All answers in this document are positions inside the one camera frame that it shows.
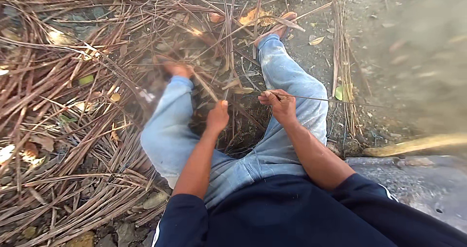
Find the green leaf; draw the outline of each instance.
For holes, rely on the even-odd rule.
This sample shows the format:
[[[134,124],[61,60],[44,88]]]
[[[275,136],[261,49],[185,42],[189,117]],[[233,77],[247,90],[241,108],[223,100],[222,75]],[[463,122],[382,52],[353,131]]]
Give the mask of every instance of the green leaf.
[[[334,95],[334,96],[335,96],[338,100],[340,100],[340,101],[342,101],[342,100],[343,100],[343,97],[344,97],[343,91],[342,91],[342,90],[343,90],[342,85],[338,86],[338,87],[336,88],[336,93],[335,93],[335,95]]]
[[[91,83],[92,81],[94,81],[94,76],[93,75],[89,75],[89,76],[86,76],[86,77],[81,77],[79,79],[79,85],[82,86],[82,85],[85,85],[87,83]]]

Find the forearm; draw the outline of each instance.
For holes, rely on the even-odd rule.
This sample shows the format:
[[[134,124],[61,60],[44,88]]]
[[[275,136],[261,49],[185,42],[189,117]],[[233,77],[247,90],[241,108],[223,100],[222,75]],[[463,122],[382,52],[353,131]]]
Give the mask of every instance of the forearm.
[[[177,180],[172,196],[191,194],[201,199],[204,198],[209,186],[211,158],[216,146],[217,137],[218,134],[212,131],[205,131],[203,133]]]
[[[355,173],[298,120],[284,126],[284,129],[303,168],[319,187],[333,190]]]

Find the shirt sleeve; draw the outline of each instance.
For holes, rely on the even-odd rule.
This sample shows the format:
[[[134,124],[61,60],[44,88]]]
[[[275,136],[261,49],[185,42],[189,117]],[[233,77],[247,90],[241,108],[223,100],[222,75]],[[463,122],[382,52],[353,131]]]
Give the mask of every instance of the shirt sleeve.
[[[399,247],[467,247],[467,234],[399,203],[385,187],[358,174],[332,196]]]
[[[153,245],[156,247],[203,246],[208,230],[205,203],[197,196],[177,194],[173,196],[156,230]]]

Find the hand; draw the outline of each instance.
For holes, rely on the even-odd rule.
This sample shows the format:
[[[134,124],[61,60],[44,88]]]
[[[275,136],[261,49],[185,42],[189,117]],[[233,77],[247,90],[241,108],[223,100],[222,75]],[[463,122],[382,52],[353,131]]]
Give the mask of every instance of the hand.
[[[289,126],[298,122],[295,113],[295,97],[289,95],[282,89],[266,90],[258,97],[263,105],[272,105],[272,115],[283,126]]]
[[[227,113],[227,100],[220,100],[216,106],[209,111],[206,120],[206,132],[219,135],[225,126],[229,123],[229,114]]]

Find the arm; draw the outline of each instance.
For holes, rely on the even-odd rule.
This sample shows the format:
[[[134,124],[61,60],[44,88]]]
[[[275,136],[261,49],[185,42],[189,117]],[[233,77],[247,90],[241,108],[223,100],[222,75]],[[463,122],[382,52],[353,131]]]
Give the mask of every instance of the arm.
[[[325,190],[335,189],[355,171],[300,124],[295,113],[295,98],[281,94],[289,95],[282,89],[268,90],[258,99],[261,104],[272,105],[273,116],[287,132],[312,181]]]
[[[227,101],[219,101],[215,108],[209,111],[206,130],[188,158],[172,196],[191,194],[201,199],[204,198],[209,185],[211,158],[217,137],[229,121],[227,106]]]

